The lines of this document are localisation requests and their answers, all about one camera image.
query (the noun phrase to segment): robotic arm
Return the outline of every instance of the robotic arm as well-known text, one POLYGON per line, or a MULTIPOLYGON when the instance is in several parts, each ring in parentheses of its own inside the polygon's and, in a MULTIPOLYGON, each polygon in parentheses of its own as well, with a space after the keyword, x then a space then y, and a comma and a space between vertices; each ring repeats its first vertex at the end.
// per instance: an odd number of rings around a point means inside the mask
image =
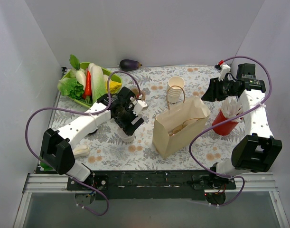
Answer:
MULTIPOLYGON (((56 131, 51 128, 46 130, 40 156, 57 173, 68 174, 92 186, 93 172, 80 161, 75 160, 73 149, 85 136, 94 132, 100 124, 112 118, 127 135, 133 135, 134 131, 144 122, 142 118, 138 118, 139 113, 148 108, 140 98, 137 98, 130 89, 123 87, 118 94, 112 95, 108 110, 96 115, 80 116, 56 131)), ((101 111, 107 107, 108 103, 109 98, 105 94, 86 113, 101 111)))
MULTIPOLYGON (((222 101, 228 96, 238 96, 246 112, 265 97, 265 83, 257 80, 255 64, 240 64, 237 80, 228 79, 228 68, 223 62, 215 66, 221 71, 219 78, 210 80, 203 95, 204 101, 222 101)), ((237 144, 231 159, 211 167, 220 174, 235 176, 245 172, 267 172, 282 149, 281 140, 274 139, 266 117, 265 106, 244 116, 245 137, 237 144)))

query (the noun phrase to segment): white wall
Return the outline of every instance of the white wall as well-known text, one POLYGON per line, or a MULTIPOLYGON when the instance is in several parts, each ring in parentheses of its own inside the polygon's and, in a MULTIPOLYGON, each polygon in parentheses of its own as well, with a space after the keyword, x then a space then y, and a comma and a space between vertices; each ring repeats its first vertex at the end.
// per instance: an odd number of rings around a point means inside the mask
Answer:
MULTIPOLYGON (((261 61, 272 78, 273 91, 266 102, 268 121, 283 149, 271 170, 290 223, 290 0, 264 2, 237 54, 261 61)), ((244 62, 234 61, 233 72, 244 62)), ((257 76, 267 81, 260 67, 256 69, 257 76)))
MULTIPOLYGON (((61 68, 24 0, 0 0, 0 228, 12 227, 36 160, 24 130, 35 110, 53 105, 61 68)), ((38 152, 50 112, 35 117, 29 139, 38 152)))
POLYGON ((58 62, 215 64, 236 54, 264 0, 26 0, 58 62))

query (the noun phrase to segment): eggplant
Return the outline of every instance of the eggplant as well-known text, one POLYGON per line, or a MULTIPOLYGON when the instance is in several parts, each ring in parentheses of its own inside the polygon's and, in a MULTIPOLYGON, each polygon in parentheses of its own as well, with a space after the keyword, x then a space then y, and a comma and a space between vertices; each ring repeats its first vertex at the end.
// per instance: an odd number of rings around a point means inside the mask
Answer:
POLYGON ((130 59, 123 59, 120 62, 120 69, 123 71, 137 70, 141 66, 142 64, 140 64, 138 61, 130 60, 130 59))

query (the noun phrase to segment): table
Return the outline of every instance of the table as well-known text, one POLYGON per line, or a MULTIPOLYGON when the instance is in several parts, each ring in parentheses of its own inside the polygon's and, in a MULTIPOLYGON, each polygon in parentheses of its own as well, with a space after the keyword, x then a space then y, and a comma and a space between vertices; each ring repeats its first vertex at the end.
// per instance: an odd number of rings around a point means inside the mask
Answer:
MULTIPOLYGON (((209 80, 218 77, 219 73, 213 66, 164 66, 142 67, 132 71, 139 82, 141 90, 146 92, 146 102, 149 107, 141 113, 145 122, 136 130, 135 140, 124 143, 117 135, 117 124, 114 120, 98 127, 93 135, 82 139, 79 145, 87 144, 90 155, 78 158, 92 170, 190 170, 200 169, 191 158, 185 147, 166 159, 158 154, 152 144, 154 118, 167 108, 166 89, 167 81, 172 76, 180 76, 185 80, 186 96, 202 96, 208 89, 209 80)), ((123 86, 132 88, 131 78, 119 74, 123 86)), ((219 112, 221 102, 204 102, 211 111, 205 128, 211 126, 219 112)), ((60 96, 58 107, 77 111, 86 111, 86 108, 75 103, 68 97, 60 96)), ((52 128, 55 130, 77 118, 78 115, 56 111, 53 117, 52 128)), ((193 145, 194 155, 206 167, 215 162, 224 161, 231 157, 233 148, 244 137, 244 123, 239 123, 228 136, 220 136, 209 131, 199 138, 193 145)))

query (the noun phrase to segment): gray floor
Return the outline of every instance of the gray floor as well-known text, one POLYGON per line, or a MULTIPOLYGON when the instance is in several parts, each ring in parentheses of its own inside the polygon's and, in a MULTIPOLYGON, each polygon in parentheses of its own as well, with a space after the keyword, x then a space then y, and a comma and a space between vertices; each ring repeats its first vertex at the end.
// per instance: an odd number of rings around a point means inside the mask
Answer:
MULTIPOLYGON (((231 198, 236 193, 227 193, 231 198)), ((232 204, 215 207, 187 199, 111 200, 109 212, 97 217, 77 207, 74 194, 33 193, 25 228, 261 228, 280 227, 268 192, 243 192, 232 204)), ((91 208, 103 211, 104 201, 91 208)))

